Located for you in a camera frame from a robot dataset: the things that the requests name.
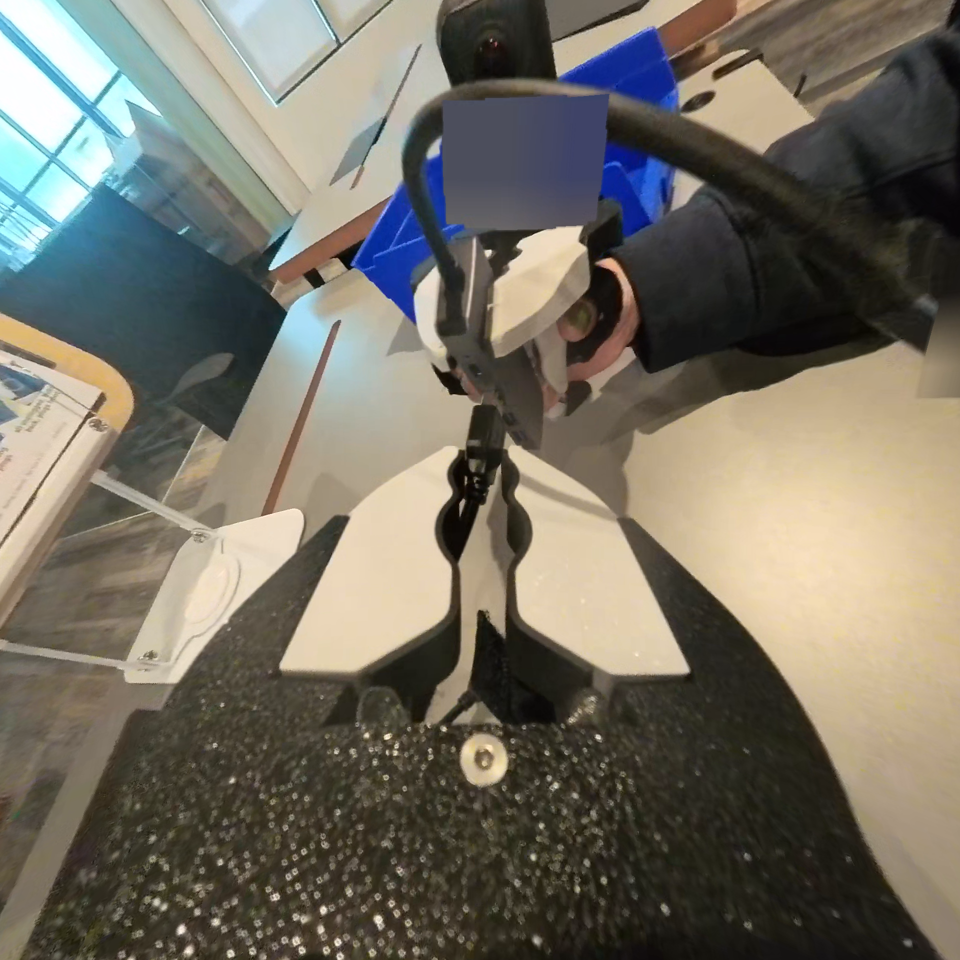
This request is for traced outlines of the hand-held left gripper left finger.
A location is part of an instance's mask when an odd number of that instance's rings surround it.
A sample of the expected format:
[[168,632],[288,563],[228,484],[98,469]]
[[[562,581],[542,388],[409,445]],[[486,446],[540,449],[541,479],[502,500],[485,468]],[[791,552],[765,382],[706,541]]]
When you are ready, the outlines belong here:
[[438,533],[456,446],[378,486],[349,515],[280,661],[286,676],[359,681],[411,651],[454,609]]

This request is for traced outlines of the black partition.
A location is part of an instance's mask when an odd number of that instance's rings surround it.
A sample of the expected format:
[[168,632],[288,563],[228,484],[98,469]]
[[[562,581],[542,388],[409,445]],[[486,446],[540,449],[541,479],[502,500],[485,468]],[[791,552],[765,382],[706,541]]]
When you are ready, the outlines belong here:
[[286,320],[261,286],[99,185],[2,279],[2,312],[228,440]]

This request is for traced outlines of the blue plastic bin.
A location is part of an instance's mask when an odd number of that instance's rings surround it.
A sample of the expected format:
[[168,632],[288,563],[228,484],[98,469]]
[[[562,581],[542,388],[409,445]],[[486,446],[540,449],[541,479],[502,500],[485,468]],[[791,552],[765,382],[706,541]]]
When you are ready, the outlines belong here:
[[[587,86],[642,101],[676,114],[679,94],[661,36],[648,27],[559,75]],[[673,198],[675,169],[640,150],[607,142],[601,199],[621,210],[623,235],[630,237],[660,220]],[[414,320],[414,271],[431,255],[404,185],[396,188],[353,259],[388,300]]]

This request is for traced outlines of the person's right forearm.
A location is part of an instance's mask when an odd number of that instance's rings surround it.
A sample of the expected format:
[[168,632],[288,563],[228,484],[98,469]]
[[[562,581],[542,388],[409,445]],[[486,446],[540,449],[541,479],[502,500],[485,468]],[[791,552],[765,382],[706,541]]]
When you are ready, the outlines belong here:
[[[813,188],[892,222],[950,238],[936,290],[958,291],[958,22],[903,49],[851,99],[776,141],[764,158]],[[786,234],[711,187],[613,254],[639,326],[633,350],[655,373],[726,349],[812,347],[850,310]]]

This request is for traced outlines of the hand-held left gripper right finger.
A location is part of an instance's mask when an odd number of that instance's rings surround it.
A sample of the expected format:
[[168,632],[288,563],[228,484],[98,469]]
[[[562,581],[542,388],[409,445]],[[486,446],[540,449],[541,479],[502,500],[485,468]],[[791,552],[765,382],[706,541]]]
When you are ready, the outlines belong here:
[[534,690],[611,690],[685,678],[690,666],[620,519],[527,450],[501,468],[511,551],[510,666]]

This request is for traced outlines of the printed instruction sheet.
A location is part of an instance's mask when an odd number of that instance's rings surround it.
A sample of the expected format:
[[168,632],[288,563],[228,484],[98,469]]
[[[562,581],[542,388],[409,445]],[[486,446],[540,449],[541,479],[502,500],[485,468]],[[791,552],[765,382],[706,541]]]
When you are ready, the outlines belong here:
[[1,352],[1,539],[11,534],[103,391]]

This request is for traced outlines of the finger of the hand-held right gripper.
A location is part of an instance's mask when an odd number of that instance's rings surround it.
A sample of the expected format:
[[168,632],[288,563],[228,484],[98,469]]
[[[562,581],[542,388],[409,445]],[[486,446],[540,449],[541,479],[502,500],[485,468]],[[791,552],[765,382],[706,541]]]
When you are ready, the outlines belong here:
[[581,228],[552,228],[521,238],[518,254],[494,281],[487,339],[502,358],[544,333],[587,293],[589,249]]
[[413,270],[414,323],[419,340],[431,364],[444,374],[456,371],[454,361],[437,333],[444,282],[434,258],[427,258]]

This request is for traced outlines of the person's right hand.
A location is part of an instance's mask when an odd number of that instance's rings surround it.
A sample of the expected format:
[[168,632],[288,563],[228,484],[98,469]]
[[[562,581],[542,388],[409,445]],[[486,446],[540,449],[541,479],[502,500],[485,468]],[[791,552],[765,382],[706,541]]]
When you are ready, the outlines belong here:
[[640,307],[622,265],[613,257],[592,264],[587,291],[556,322],[566,343],[568,385],[564,393],[544,385],[546,417],[558,419],[575,409],[588,394],[590,382],[630,350],[640,327]]

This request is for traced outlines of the white document stand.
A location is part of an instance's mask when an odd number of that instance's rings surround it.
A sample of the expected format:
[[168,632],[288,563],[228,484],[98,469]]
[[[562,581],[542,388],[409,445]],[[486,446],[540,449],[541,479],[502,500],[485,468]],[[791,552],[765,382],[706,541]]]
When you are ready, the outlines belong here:
[[1,538],[2,621],[26,591],[66,517],[94,485],[188,534],[125,659],[29,646],[2,639],[2,651],[119,670],[128,684],[174,686],[215,634],[296,553],[305,518],[283,510],[211,528],[120,481],[100,466],[116,434],[90,415],[6,539]]

